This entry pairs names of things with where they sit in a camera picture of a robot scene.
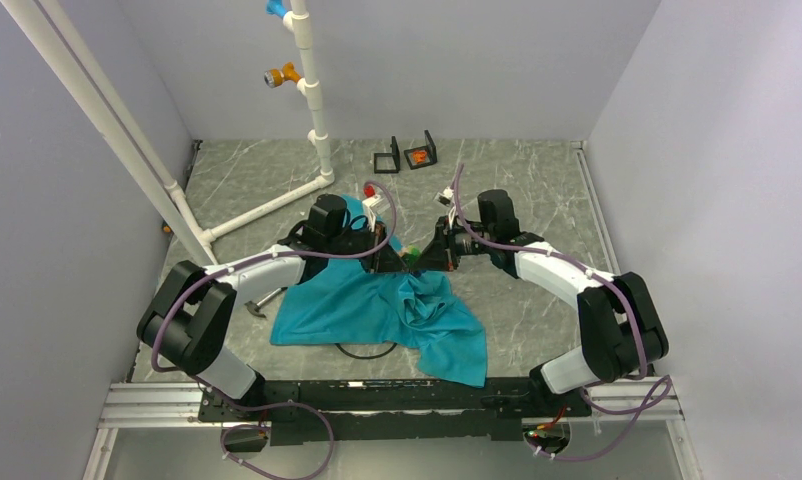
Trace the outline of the teal t-shirt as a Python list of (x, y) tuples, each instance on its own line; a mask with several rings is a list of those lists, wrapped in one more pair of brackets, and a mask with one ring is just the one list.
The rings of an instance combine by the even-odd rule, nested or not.
[(356, 260), (332, 259), (287, 290), (270, 342), (397, 343), (419, 351), (426, 375), (476, 388), (487, 376), (485, 328), (441, 272), (369, 274)]

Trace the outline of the colourful flower plush patch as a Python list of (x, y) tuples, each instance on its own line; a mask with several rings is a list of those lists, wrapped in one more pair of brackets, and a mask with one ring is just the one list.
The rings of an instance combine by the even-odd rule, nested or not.
[(412, 268), (420, 259), (421, 251), (415, 246), (408, 246), (402, 249), (400, 257), (408, 268)]

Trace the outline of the black square frame holder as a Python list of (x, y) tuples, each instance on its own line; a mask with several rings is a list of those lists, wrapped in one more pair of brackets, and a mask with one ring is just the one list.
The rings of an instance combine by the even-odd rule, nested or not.
[(424, 145), (403, 151), (404, 158), (411, 170), (434, 166), (438, 163), (437, 147), (428, 130), (424, 131), (424, 138)]

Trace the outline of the orange brooch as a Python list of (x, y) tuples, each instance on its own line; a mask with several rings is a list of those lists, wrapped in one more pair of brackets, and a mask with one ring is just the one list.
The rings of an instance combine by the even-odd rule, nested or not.
[(410, 158), (415, 164), (427, 163), (428, 153), (423, 150), (414, 151), (410, 154)]

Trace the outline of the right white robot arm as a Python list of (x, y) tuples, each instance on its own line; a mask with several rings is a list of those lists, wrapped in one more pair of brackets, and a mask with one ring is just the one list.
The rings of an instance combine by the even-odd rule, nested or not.
[(668, 354), (667, 335), (640, 275), (599, 271), (522, 230), (504, 190), (478, 195), (477, 221), (460, 212), (452, 188), (436, 199), (448, 212), (437, 220), (414, 269), (449, 272), (465, 256), (486, 255), (495, 268), (545, 289), (577, 314), (579, 346), (530, 372), (534, 383), (527, 392), (534, 411), (555, 413), (578, 388), (644, 377), (652, 362)]

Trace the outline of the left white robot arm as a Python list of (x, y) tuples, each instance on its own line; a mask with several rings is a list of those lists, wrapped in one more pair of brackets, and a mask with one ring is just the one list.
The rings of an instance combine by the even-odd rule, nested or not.
[(362, 271), (398, 273), (407, 265), (391, 245), (390, 228), (356, 217), (337, 195), (322, 195), (307, 217), (267, 250), (221, 265), (176, 264), (137, 327), (151, 349), (154, 371), (179, 371), (225, 397), (241, 420), (267, 402), (265, 378), (225, 345), (234, 309), (275, 290), (304, 284), (330, 260), (355, 261)]

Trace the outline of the orange flashlight on pipe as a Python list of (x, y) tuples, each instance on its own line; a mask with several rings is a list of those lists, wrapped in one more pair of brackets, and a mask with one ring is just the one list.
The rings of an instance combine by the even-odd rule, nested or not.
[(288, 62), (280, 68), (267, 70), (263, 78), (269, 88), (277, 88), (287, 82), (298, 84), (302, 80), (302, 76), (292, 62)]

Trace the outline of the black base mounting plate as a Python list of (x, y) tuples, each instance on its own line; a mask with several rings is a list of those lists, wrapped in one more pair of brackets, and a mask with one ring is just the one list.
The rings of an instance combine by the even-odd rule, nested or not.
[(538, 423), (585, 419), (580, 394), (550, 394), (527, 377), (489, 377), (481, 388), (432, 379), (269, 380), (264, 400), (275, 409), (244, 412), (205, 392), (202, 423), (262, 421), (274, 446), (337, 441), (485, 437), (519, 441)]

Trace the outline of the blue fitting on pipe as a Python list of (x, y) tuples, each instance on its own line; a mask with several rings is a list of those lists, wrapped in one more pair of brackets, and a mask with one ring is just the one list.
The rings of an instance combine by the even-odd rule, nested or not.
[(265, 5), (266, 13), (283, 19), (289, 9), (283, 4), (282, 0), (267, 0)]

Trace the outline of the white PVC pipe stand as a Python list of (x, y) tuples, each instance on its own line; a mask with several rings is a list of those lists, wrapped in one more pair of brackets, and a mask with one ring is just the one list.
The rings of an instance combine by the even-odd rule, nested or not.
[(197, 222), (184, 189), (167, 171), (60, 3), (6, 1), (3, 6), (195, 261), (216, 263), (216, 240), (334, 183), (311, 17), (305, 2), (291, 2), (286, 6), (289, 13), (280, 21), (292, 33), (299, 50), (301, 66), (296, 69), (302, 80), (293, 84), (311, 113), (313, 127), (307, 138), (316, 149), (319, 173), (304, 185), (209, 229)]

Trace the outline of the aluminium rail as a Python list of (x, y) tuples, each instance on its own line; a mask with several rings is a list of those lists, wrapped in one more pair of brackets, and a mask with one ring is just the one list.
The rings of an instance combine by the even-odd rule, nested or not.
[[(566, 408), (562, 420), (569, 422), (628, 422), (635, 415), (656, 379), (593, 387), (589, 399), (593, 405), (579, 399)], [(458, 408), (348, 408), (321, 406), (317, 400), (307, 402), (326, 417), (374, 418), (383, 414), (418, 418), (428, 415), (459, 416), (464, 413), (484, 413), (482, 407)], [(177, 428), (207, 425), (232, 426), (238, 423), (263, 420), (269, 424), (294, 416), (296, 407), (275, 409), (264, 415), (260, 412), (233, 412), (223, 401), (195, 383), (128, 383), (113, 384), (107, 394), (99, 426), (101, 428)]]

